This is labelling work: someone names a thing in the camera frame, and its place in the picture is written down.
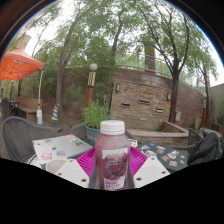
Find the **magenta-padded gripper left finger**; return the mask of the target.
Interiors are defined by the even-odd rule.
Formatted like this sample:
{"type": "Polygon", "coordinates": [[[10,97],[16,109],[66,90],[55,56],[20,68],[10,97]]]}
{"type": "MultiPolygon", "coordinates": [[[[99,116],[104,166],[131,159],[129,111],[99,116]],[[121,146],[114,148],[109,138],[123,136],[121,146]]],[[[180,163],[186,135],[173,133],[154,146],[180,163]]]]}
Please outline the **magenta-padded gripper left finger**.
{"type": "Polygon", "coordinates": [[[94,189],[97,182],[95,149],[92,148],[77,159],[68,159],[56,175],[78,186],[94,189]]]}

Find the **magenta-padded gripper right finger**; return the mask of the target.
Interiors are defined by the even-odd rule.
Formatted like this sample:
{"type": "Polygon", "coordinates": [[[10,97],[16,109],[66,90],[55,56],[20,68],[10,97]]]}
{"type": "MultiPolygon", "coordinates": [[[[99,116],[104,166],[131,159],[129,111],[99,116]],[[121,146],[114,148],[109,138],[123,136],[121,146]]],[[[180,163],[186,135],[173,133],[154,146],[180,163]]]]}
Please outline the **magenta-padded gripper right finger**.
{"type": "Polygon", "coordinates": [[[129,169],[134,188],[146,186],[170,174],[156,156],[147,157],[134,147],[130,150],[129,169]]]}

